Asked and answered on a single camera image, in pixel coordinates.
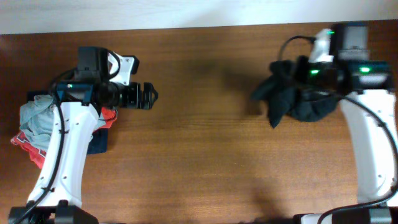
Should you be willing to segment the black Nike t-shirt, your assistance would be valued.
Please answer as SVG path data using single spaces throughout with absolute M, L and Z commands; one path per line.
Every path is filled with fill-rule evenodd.
M 267 103 L 267 117 L 272 128 L 276 128 L 284 116 L 301 122 L 317 122 L 333 112 L 339 102 L 334 96 L 320 95 L 286 84 L 281 72 L 290 73 L 294 65 L 290 60 L 272 62 L 269 65 L 272 75 L 251 93 L 252 100 Z

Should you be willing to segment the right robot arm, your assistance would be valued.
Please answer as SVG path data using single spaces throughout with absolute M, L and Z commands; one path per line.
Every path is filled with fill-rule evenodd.
M 390 65 L 370 60 L 368 27 L 333 24 L 320 31 L 305 84 L 338 94 L 349 127 L 358 201 L 323 213 L 294 215 L 295 223 L 397 223 L 396 95 Z

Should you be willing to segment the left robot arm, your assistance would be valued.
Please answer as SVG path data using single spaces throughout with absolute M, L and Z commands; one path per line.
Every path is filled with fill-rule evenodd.
M 54 78 L 52 134 L 43 168 L 26 205 L 12 207 L 9 223 L 97 223 L 82 209 L 81 183 L 91 135 L 103 108 L 149 110 L 153 84 L 131 82 L 139 59 L 103 47 L 79 47 L 78 65 Z

